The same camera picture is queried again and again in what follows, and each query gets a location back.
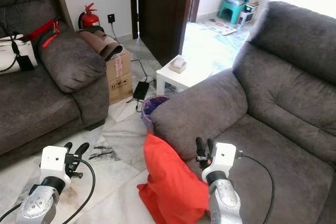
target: gray armchair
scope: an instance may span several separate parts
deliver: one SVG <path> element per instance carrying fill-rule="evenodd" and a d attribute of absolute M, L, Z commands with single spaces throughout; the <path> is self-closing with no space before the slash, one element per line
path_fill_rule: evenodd
<path fill-rule="evenodd" d="M 0 22 L 29 34 L 60 16 L 53 0 L 0 0 Z M 38 67 L 0 76 L 0 167 L 13 159 L 88 128 L 103 124 L 109 106 L 106 64 L 73 30 L 46 49 L 52 31 L 33 40 Z M 5 37 L 0 27 L 0 37 Z"/>
<path fill-rule="evenodd" d="M 276 181 L 270 224 L 336 223 L 335 19 L 270 2 L 233 69 L 163 103 L 152 119 L 155 134 L 198 176 L 198 136 L 267 165 Z M 243 223 L 262 223 L 271 196 L 266 171 L 242 158 L 229 178 Z"/>

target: green stool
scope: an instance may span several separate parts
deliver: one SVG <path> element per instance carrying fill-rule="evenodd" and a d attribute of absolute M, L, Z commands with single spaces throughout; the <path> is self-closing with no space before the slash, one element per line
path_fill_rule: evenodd
<path fill-rule="evenodd" d="M 244 5 L 241 6 L 235 6 L 232 5 L 228 2 L 226 2 L 225 0 L 222 3 L 222 6 L 220 8 L 220 12 L 218 14 L 218 17 L 220 18 L 224 9 L 230 9 L 232 11 L 232 17 L 231 17 L 231 24 L 236 24 L 238 23 L 238 19 L 240 16 L 240 12 L 242 12 L 245 9 L 245 5 L 247 4 L 248 0 L 245 1 Z"/>

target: door frame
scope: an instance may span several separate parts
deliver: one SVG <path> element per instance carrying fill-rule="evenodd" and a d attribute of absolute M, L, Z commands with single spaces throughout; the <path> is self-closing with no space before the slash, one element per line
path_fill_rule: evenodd
<path fill-rule="evenodd" d="M 196 22 L 198 7 L 200 5 L 200 0 L 191 0 L 190 3 L 190 13 L 188 15 L 187 21 Z M 139 37 L 138 30 L 138 1 L 131 0 L 131 17 L 132 17 L 132 36 L 133 39 L 137 39 Z"/>

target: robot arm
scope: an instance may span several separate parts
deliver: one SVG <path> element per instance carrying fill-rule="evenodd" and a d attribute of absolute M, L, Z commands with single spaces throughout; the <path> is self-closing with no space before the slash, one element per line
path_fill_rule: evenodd
<path fill-rule="evenodd" d="M 229 170 L 233 166 L 236 147 L 232 144 L 208 141 L 212 154 L 205 156 L 202 139 L 196 139 L 196 161 L 203 170 L 202 179 L 209 185 L 209 207 L 211 210 L 211 224 L 242 224 L 239 215 L 240 198 L 232 183 L 227 179 Z"/>
<path fill-rule="evenodd" d="M 69 154 L 72 147 L 47 146 L 41 159 L 40 185 L 35 185 L 31 194 L 22 202 L 16 218 L 17 224 L 49 224 L 55 217 L 56 206 L 63 189 L 67 189 L 72 177 L 82 178 L 83 173 L 76 173 L 83 153 L 89 143 L 82 144 L 74 154 Z"/>

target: door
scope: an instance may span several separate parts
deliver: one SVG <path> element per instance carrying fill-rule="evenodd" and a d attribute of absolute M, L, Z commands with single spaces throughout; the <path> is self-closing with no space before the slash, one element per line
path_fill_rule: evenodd
<path fill-rule="evenodd" d="M 162 66 L 182 52 L 189 5 L 190 0 L 139 0 L 140 38 Z"/>

